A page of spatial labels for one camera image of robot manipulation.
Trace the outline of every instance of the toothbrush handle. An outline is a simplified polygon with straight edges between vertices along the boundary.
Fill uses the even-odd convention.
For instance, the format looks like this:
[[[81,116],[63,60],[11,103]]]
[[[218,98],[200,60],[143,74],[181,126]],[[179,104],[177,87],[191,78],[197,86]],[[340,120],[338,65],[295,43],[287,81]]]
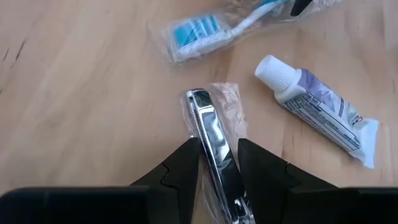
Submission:
[[[262,16],[268,12],[271,12],[271,10],[273,10],[275,7],[280,6],[281,3],[282,1],[270,2],[252,11],[247,18],[245,18],[239,25],[232,29],[233,36],[236,37],[237,35],[241,35],[247,28],[253,25]]]

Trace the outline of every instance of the wooden surface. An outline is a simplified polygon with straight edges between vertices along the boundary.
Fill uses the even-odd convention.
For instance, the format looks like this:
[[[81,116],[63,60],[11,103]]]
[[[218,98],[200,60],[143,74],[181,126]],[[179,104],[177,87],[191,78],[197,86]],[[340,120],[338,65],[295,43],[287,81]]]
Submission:
[[[349,0],[185,67],[159,24],[217,2],[0,0],[0,191],[126,185],[188,137],[180,96],[238,83],[248,137],[339,186],[398,186],[398,1]],[[305,67],[381,122],[376,169],[282,109],[253,76],[273,54]]]

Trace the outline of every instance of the chrome surface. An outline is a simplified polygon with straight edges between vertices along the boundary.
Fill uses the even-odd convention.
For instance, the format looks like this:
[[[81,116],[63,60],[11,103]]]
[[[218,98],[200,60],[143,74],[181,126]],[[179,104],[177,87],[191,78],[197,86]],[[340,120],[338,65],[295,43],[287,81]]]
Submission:
[[[206,90],[197,89],[188,91],[186,97],[205,150],[213,188],[227,222],[254,223],[252,213],[244,201],[241,175],[210,94]]]

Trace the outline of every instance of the black object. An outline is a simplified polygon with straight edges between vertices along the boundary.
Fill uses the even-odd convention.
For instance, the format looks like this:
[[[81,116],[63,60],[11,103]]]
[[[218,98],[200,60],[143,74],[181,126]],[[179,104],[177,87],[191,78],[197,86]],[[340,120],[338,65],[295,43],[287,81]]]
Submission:
[[[296,0],[293,5],[293,9],[290,12],[291,16],[300,15],[304,9],[312,2],[312,0]]]
[[[190,223],[201,142],[189,139],[130,187],[20,189],[0,198],[0,223]],[[239,140],[257,224],[395,223],[398,189],[339,189]]]

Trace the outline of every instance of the toothpaste cap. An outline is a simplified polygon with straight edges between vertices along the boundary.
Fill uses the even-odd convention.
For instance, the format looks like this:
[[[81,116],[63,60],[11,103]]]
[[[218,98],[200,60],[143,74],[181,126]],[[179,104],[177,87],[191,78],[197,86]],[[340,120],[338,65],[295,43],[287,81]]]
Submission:
[[[254,74],[274,92],[282,92],[294,82],[296,71],[281,60],[268,55],[262,59]]]

